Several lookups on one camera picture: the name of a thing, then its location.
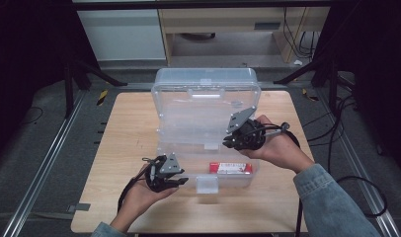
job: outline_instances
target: person's left hand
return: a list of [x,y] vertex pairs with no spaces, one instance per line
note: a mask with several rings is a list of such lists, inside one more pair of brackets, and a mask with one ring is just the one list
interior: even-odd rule
[[137,181],[127,192],[118,215],[111,226],[122,233],[126,233],[135,219],[143,214],[152,204],[173,194],[179,188],[168,189],[160,193],[151,191],[145,180]]

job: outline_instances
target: clear plastic box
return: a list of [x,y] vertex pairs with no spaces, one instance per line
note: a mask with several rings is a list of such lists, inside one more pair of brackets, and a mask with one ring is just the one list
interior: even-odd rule
[[[259,161],[222,145],[231,114],[257,107],[261,89],[250,68],[163,68],[151,89],[160,124],[158,155],[175,153],[188,177],[184,187],[200,194],[249,186]],[[249,174],[211,174],[209,165],[249,164]]]

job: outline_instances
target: stand leg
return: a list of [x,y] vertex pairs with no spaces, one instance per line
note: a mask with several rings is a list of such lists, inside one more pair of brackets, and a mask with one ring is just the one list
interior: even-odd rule
[[100,77],[104,81],[107,81],[108,83],[110,83],[113,86],[116,86],[116,87],[118,87],[118,86],[127,86],[127,83],[120,82],[120,81],[110,77],[109,75],[105,74],[101,70],[99,70],[97,68],[94,68],[93,66],[85,63],[82,60],[75,60],[74,63],[77,66],[80,66],[81,68],[85,69],[86,71],[89,71],[89,72],[95,74],[96,76]]
[[64,68],[64,79],[65,79],[65,100],[66,100],[66,112],[65,117],[68,118],[74,109],[74,96],[72,90],[72,77],[70,73],[69,64]]
[[337,63],[335,60],[331,62],[330,73],[330,90],[329,90],[329,108],[332,113],[337,116],[337,81],[338,81]]
[[287,84],[287,83],[293,81],[294,79],[298,78],[299,76],[305,74],[306,72],[316,69],[321,64],[323,64],[325,59],[326,59],[326,57],[320,56],[317,59],[313,60],[312,62],[310,62],[310,63],[306,64],[305,66],[299,68],[298,70],[294,71],[292,74],[288,75],[287,77],[285,77],[279,81],[275,81],[274,83],[275,84]]

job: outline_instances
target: container lid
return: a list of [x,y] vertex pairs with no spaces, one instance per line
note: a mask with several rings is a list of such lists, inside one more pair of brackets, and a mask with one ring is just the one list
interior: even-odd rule
[[231,114],[257,107],[261,89],[251,68],[163,68],[151,89],[160,142],[215,150]]

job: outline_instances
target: wire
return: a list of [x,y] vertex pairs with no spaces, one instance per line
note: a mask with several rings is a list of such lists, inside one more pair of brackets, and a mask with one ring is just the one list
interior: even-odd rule
[[120,194],[120,199],[118,200],[118,212],[120,212],[121,205],[123,203],[124,198],[126,197],[127,192],[136,184],[136,182],[144,179],[140,179],[143,174],[147,171],[148,168],[151,168],[151,166],[159,160],[159,157],[155,159],[150,159],[150,158],[142,158],[143,161],[146,161],[149,163],[144,169],[142,169],[139,174],[137,174],[135,177],[130,179],[129,183],[124,187],[123,191]]
[[[286,35],[285,29],[288,30],[293,42],[290,42],[289,38]],[[289,43],[290,48],[292,49],[293,53],[295,54],[295,56],[297,58],[309,58],[309,55],[300,54],[300,50],[298,50],[298,48],[295,45],[295,39],[292,35],[292,31],[290,30],[289,25],[287,24],[287,21],[286,21],[286,7],[283,7],[283,35],[284,35],[284,38],[286,39],[287,43]]]
[[296,216],[296,229],[294,235],[295,237],[299,237],[301,235],[302,210],[303,210],[303,205],[302,205],[302,200],[300,198],[298,205],[298,215]]
[[376,214],[364,213],[364,215],[366,217],[374,218],[374,217],[381,216],[383,213],[385,213],[386,209],[388,208],[388,202],[386,200],[385,194],[382,192],[382,190],[379,188],[379,186],[377,186],[374,182],[372,182],[370,180],[367,180],[365,178],[359,177],[359,176],[345,176],[345,177],[340,178],[339,180],[337,180],[337,183],[341,183],[341,182],[343,182],[345,180],[360,180],[360,181],[367,182],[368,184],[372,185],[378,191],[378,193],[380,194],[380,196],[382,198],[382,201],[383,201],[383,209],[379,213],[376,213]]
[[30,110],[31,110],[31,109],[35,109],[35,110],[39,110],[39,111],[40,111],[40,114],[38,115],[38,117],[35,118],[35,119],[33,119],[33,120],[30,120],[30,121],[22,122],[22,123],[20,123],[20,125],[26,125],[26,124],[33,123],[33,122],[39,120],[40,117],[42,117],[42,115],[43,115],[43,109],[42,109],[42,108],[40,108],[40,107],[31,107]]
[[[342,124],[342,131],[340,132],[340,135],[338,137],[336,137],[336,139],[334,139],[332,142],[338,141],[343,136],[343,133],[345,132],[345,129],[343,127],[343,123],[342,122],[341,122],[341,124]],[[329,145],[329,144],[330,144],[330,142],[326,142],[326,143],[319,143],[319,144],[310,144],[309,146],[310,147],[315,147],[315,146],[322,146],[322,145]]]
[[315,38],[315,32],[312,32],[312,38],[311,38],[311,46],[310,47],[304,47],[302,46],[302,42],[305,38],[306,32],[302,33],[301,40],[299,41],[299,52],[301,52],[304,55],[308,55],[308,57],[312,58],[313,50],[314,50],[314,38]]
[[324,136],[330,134],[330,132],[332,132],[334,128],[335,128],[335,126],[333,125],[328,131],[326,131],[326,132],[324,132],[323,134],[321,134],[321,135],[319,135],[319,136],[316,136],[316,137],[314,137],[314,138],[310,138],[310,139],[308,139],[307,141],[308,141],[308,142],[311,142],[311,141],[314,141],[314,140],[318,140],[318,139],[320,139],[320,138],[323,138]]
[[313,119],[313,120],[307,122],[306,124],[304,124],[302,127],[306,127],[306,126],[312,124],[313,122],[316,122],[317,120],[322,119],[323,117],[329,115],[330,113],[331,113],[331,112],[328,112],[328,113],[326,113],[326,114],[324,114],[324,115],[322,115],[322,116],[320,116],[320,117],[318,117],[318,118],[315,118],[315,119]]
[[[329,152],[328,152],[328,159],[327,159],[327,172],[328,172],[330,175],[331,175],[331,153],[332,153],[332,147],[333,147],[333,143],[334,143],[334,140],[333,140],[334,134],[336,133],[337,127],[338,127],[339,124],[341,123],[341,117],[342,117],[342,111],[343,111],[343,109],[344,109],[345,107],[347,107],[347,106],[350,106],[350,105],[353,105],[353,104],[354,104],[354,103],[350,103],[350,104],[346,104],[346,105],[345,105],[345,102],[346,102],[348,99],[352,98],[352,97],[353,97],[353,96],[349,96],[349,97],[345,98],[344,100],[341,101],[341,103],[339,103],[339,105],[338,105],[338,107],[337,107],[337,114],[338,114],[338,115],[337,115],[337,117],[336,117],[335,124],[333,125],[334,129],[332,130],[332,134],[331,134],[331,136],[330,136]],[[385,196],[385,194],[381,191],[381,189],[380,189],[374,182],[371,182],[370,180],[365,179],[365,178],[363,178],[363,177],[358,177],[358,176],[345,176],[345,177],[340,178],[339,180],[337,180],[337,183],[341,183],[341,182],[343,182],[343,181],[345,181],[345,180],[350,180],[350,179],[352,179],[352,180],[361,180],[361,181],[364,181],[364,182],[369,183],[370,185],[372,185],[372,186],[378,191],[378,193],[380,194],[380,196],[381,196],[381,198],[382,198],[382,201],[383,201],[383,209],[382,209],[382,211],[380,211],[379,213],[376,213],[376,214],[373,214],[373,213],[364,213],[364,215],[365,215],[366,217],[377,217],[377,216],[380,216],[380,215],[382,215],[383,213],[385,213],[385,211],[386,211],[386,209],[387,209],[387,207],[388,207],[388,203],[387,203],[386,196]]]

